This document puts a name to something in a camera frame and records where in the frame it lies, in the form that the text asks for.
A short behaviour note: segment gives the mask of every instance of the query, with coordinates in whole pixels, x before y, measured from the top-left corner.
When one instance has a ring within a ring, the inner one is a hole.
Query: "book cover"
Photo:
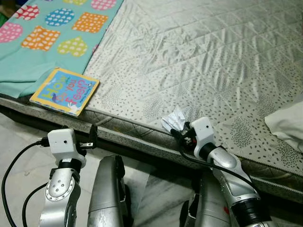
[[[56,68],[30,98],[30,102],[79,116],[100,81]]]

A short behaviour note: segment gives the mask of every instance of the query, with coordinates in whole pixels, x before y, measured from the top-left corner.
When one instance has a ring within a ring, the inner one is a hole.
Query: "black wire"
[[[6,194],[5,194],[5,182],[6,182],[6,179],[9,175],[9,172],[11,171],[13,165],[15,164],[15,162],[18,160],[18,158],[26,151],[28,150],[29,148],[35,146],[35,145],[39,145],[40,142],[35,142],[35,143],[32,143],[30,145],[28,145],[26,148],[24,148],[22,151],[20,151],[19,154],[17,154],[17,156],[14,158],[14,160],[11,162],[11,164],[9,165],[8,169],[6,170],[5,174],[4,174],[4,177],[3,177],[3,180],[2,180],[2,184],[1,184],[1,195],[2,195],[2,201],[3,201],[3,207],[4,207],[4,210],[5,210],[5,213],[6,213],[6,217],[8,218],[9,220],[9,223],[12,227],[17,227],[16,224],[14,223],[14,220],[10,214],[10,211],[9,211],[9,207],[8,207],[8,202],[6,200]]]
[[[180,152],[180,154],[181,154],[181,156],[183,158],[185,158],[185,159],[187,159],[189,161],[192,161],[194,163],[197,163],[197,164],[200,164],[200,165],[203,165],[203,166],[207,166],[207,167],[210,167],[210,168],[222,170],[222,171],[224,171],[224,172],[226,172],[228,174],[231,174],[231,175],[239,178],[240,180],[242,180],[245,183],[247,183],[248,185],[250,185],[254,190],[256,190],[256,192],[258,192],[258,189],[256,188],[256,186],[252,182],[250,182],[249,180],[247,180],[245,177],[243,177],[243,176],[241,176],[241,175],[239,175],[239,174],[237,174],[237,173],[235,173],[235,172],[233,172],[233,171],[231,171],[229,169],[226,169],[224,167],[217,166],[217,165],[214,165],[214,164],[210,164],[208,162],[200,161],[200,160],[195,159],[195,158],[191,158],[191,157],[187,156],[186,154],[184,154],[184,152],[182,150],[179,150],[179,152]]]
[[[30,198],[40,189],[44,188],[47,185],[47,183],[41,185],[40,187],[37,187],[35,190],[33,190],[25,199],[24,203],[23,203],[23,208],[22,208],[22,222],[23,222],[23,227],[27,227],[27,203],[30,200]]]

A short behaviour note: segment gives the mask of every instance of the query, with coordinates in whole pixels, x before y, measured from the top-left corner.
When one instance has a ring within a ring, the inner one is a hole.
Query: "white tissue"
[[[169,132],[171,129],[175,129],[177,131],[183,130],[185,122],[185,116],[178,105],[172,113],[162,117],[161,119],[162,126]]]

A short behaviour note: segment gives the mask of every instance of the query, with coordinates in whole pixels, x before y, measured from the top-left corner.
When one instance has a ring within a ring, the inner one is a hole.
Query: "bed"
[[[303,203],[303,154],[264,117],[303,90],[301,0],[124,0],[84,75],[101,84],[79,118],[2,96],[0,105],[197,168],[161,117],[208,116],[217,145],[257,187]]]

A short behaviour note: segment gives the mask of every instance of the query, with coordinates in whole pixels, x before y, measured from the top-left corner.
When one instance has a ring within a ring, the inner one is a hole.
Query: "marble floor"
[[[28,144],[46,136],[40,131],[0,114],[0,180],[15,157]],[[108,151],[95,149],[86,156],[87,164],[80,173],[81,196],[77,205],[77,227],[86,226],[87,210],[93,182],[99,161],[111,155]],[[184,201],[188,200],[192,189],[190,180],[172,173],[163,172],[154,166],[123,157],[125,163],[125,183],[129,186],[132,199],[134,227],[179,227],[179,214]],[[21,210],[24,199],[36,187],[48,181],[49,173],[55,167],[54,157],[49,148],[32,147],[14,165],[7,179],[7,199],[13,219],[22,226]],[[37,192],[27,206],[27,224],[38,226],[39,216],[44,206],[43,190]],[[279,227],[299,227],[301,225],[273,217]],[[0,201],[0,227],[8,227],[2,198]]]

